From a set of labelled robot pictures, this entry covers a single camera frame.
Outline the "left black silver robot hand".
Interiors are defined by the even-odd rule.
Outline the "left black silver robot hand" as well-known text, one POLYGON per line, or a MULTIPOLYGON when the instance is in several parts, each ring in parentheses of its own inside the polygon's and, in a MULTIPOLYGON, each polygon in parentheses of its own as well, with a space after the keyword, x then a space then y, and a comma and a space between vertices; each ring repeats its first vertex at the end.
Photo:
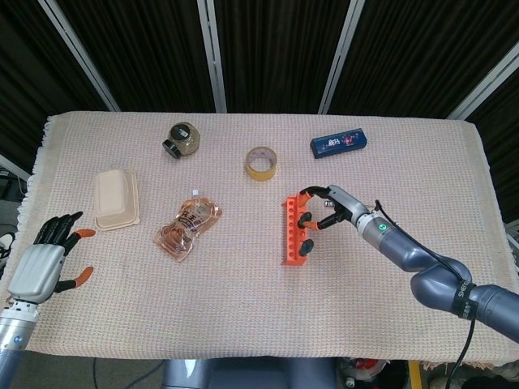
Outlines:
POLYGON ((55 293, 77 289, 94 272, 88 266, 74 279, 62 280, 62 268, 75 245, 83 238, 96 234, 93 229, 73 230, 82 212, 54 216, 38 231, 33 243, 26 248, 7 287, 12 299, 40 305, 55 293))

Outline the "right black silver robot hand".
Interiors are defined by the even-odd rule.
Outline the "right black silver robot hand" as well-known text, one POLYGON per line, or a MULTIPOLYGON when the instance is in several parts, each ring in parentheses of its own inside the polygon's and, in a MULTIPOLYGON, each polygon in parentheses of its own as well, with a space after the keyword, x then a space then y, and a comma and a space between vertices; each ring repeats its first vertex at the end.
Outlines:
POLYGON ((301 190, 299 192, 298 205, 305 205, 314 196, 331 201, 334 213, 321 221, 312 221, 311 215, 307 212, 298 221, 300 229, 323 230, 344 220, 352 225, 356 225, 361 216, 370 212, 360 200, 336 185, 327 187, 309 186, 301 190))

